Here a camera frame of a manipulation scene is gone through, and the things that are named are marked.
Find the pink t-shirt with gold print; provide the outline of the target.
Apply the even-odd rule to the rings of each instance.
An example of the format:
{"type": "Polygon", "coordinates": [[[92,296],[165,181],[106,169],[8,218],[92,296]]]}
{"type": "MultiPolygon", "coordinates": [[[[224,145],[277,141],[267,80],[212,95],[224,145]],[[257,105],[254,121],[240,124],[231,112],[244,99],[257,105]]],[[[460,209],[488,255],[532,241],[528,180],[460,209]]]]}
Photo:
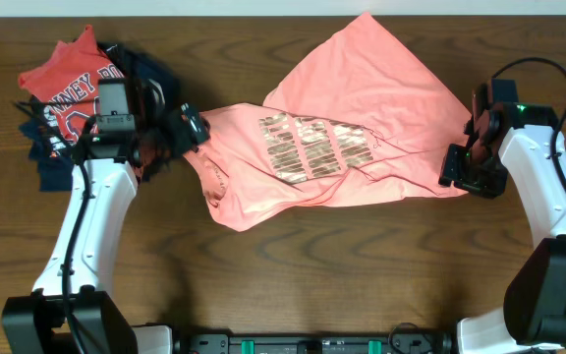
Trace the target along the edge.
{"type": "Polygon", "coordinates": [[[211,217],[245,231],[290,207],[456,197],[438,179],[469,116],[404,44],[362,14],[262,104],[206,111],[210,138],[186,159],[211,217]]]}

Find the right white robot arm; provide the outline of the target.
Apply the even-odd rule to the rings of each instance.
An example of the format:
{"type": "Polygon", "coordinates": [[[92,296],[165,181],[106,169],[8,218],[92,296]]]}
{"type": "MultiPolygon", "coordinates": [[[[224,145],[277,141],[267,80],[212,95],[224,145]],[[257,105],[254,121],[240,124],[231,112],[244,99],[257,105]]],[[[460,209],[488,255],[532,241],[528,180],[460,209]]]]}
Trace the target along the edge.
{"type": "Polygon", "coordinates": [[[501,308],[458,323],[461,353],[566,349],[566,147],[552,108],[498,102],[478,108],[468,141],[449,148],[440,182],[485,198],[516,186],[534,250],[501,308]]]}

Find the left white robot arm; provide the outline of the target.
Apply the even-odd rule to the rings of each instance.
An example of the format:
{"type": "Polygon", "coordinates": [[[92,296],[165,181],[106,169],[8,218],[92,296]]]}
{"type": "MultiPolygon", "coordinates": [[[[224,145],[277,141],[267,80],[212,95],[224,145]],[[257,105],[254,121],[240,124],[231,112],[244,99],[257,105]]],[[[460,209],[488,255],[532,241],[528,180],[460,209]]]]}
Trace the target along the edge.
{"type": "Polygon", "coordinates": [[[1,324],[14,353],[171,353],[166,324],[130,325],[111,298],[113,270],[142,150],[171,157],[202,145],[208,125],[183,104],[148,119],[113,107],[66,151],[75,165],[68,209],[49,261],[26,296],[10,297],[1,324]]]}

